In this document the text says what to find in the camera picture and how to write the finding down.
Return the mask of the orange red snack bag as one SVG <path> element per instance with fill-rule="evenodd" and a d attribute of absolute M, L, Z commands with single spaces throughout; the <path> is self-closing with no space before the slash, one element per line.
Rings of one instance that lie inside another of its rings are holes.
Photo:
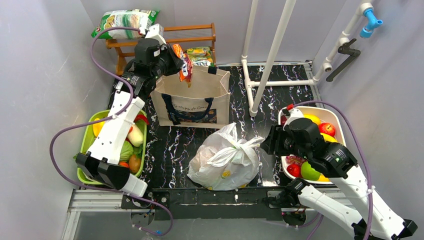
<path fill-rule="evenodd" d="M 183 51 L 182 47 L 176 43 L 172 45 L 172 49 L 176 56 L 182 60 L 182 66 L 179 71 L 179 80 L 186 82 L 187 87 L 192 86 L 193 65 L 188 55 Z"/>

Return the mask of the white plastic grocery bag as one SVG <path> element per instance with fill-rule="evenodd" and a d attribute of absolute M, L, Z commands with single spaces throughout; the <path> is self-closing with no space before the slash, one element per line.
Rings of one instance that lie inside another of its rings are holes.
<path fill-rule="evenodd" d="M 259 173 L 256 148 L 265 139 L 238 137 L 237 124 L 231 123 L 209 135 L 188 164 L 187 176 L 211 191 L 244 188 Z"/>

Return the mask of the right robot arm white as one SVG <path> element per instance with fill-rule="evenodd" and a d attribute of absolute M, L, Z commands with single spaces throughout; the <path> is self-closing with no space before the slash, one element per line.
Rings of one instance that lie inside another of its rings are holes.
<path fill-rule="evenodd" d="M 292 206 L 312 208 L 344 228 L 355 240 L 401 240 L 418 229 L 410 219 L 397 215 L 368 186 L 357 159 L 342 144 L 325 141 L 319 127 L 308 118 L 274 125 L 260 144 L 269 155 L 295 155 L 323 174 L 351 202 L 350 208 L 317 190 L 302 178 L 292 180 L 280 198 Z"/>

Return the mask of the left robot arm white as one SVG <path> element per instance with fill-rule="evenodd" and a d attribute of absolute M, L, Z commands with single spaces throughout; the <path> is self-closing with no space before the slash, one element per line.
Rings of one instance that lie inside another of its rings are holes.
<path fill-rule="evenodd" d="M 89 178 L 142 197 L 148 185 L 129 168 L 119 165 L 121 150 L 145 100 L 156 88 L 157 79 L 178 73 L 183 62 L 170 44 L 154 38 L 140 39 L 134 52 L 134 59 L 121 76 L 125 83 L 116 89 L 108 119 L 86 153 L 77 155 L 76 163 Z"/>

